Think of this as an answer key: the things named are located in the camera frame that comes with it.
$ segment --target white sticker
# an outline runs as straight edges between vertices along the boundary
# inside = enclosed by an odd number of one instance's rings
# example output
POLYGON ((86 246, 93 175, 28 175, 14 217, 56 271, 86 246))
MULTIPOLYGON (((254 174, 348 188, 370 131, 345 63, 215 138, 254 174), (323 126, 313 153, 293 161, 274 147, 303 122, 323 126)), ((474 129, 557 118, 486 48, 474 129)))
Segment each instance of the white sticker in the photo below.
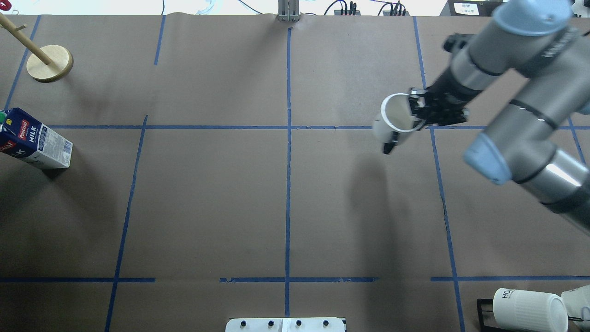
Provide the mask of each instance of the white sticker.
POLYGON ((479 15, 477 4, 462 4, 459 2, 455 2, 453 5, 455 5, 455 12, 457 14, 479 15))

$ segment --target milk carton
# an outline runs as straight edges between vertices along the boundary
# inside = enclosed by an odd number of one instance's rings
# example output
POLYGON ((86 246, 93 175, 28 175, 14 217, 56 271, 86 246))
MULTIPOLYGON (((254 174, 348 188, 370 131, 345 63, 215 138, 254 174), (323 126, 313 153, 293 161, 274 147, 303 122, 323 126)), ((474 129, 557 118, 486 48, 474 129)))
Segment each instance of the milk carton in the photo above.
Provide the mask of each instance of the milk carton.
POLYGON ((68 168, 72 143, 20 108, 0 110, 0 152, 42 170, 68 168))

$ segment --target white wall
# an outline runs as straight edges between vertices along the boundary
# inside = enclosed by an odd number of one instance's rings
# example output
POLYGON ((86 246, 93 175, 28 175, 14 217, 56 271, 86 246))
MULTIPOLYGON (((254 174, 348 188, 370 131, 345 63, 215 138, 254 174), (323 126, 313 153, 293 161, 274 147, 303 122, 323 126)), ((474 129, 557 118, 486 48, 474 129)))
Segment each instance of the white wall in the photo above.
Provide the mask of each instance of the white wall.
MULTIPOLYGON (((164 0, 165 14, 186 12, 197 14, 256 14, 237 0, 164 0)), ((244 0, 254 9, 264 13, 277 13, 276 0, 244 0)), ((577 14, 588 17, 589 8, 584 0, 576 0, 573 6, 577 14)), ((162 12, 162 0, 11 0, 11 14, 125 14, 125 15, 159 15, 162 12)), ((332 0, 300 0, 301 12, 322 15, 332 0)), ((357 9, 362 15, 376 15, 381 3, 371 0, 356 0, 357 9)), ((404 0, 406 8, 415 16, 438 16, 446 0, 404 0)))

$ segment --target white cup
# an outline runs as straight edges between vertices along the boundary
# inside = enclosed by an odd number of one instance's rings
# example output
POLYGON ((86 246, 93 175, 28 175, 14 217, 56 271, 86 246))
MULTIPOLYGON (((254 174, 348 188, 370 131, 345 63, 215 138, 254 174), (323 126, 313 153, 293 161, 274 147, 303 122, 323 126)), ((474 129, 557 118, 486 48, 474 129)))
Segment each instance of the white cup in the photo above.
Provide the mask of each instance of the white cup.
MULTIPOLYGON (((590 285, 561 293, 571 317, 590 320, 590 285)), ((582 331, 590 331, 590 321, 574 322, 582 331)))
POLYGON ((394 93, 381 103, 381 111, 373 121, 373 135, 380 143, 391 143, 392 133, 399 133, 398 145, 415 131, 414 116, 407 93, 394 93))
POLYGON ((505 330, 568 330, 568 312, 555 294, 500 288, 494 294, 493 307, 496 322, 505 330))

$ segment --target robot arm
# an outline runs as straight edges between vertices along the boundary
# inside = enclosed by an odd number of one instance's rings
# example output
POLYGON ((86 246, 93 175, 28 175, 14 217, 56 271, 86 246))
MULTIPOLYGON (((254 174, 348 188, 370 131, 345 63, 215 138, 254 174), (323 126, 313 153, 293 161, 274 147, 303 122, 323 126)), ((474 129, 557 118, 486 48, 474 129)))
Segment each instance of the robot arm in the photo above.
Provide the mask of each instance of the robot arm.
POLYGON ((568 0, 511 0, 493 16, 478 35, 447 40, 450 65, 432 86, 410 89, 410 110, 424 125, 465 122, 465 106, 508 69, 529 78, 464 159, 495 184, 520 184, 590 235, 590 172, 548 140, 571 113, 588 111, 590 40, 568 26, 568 0))

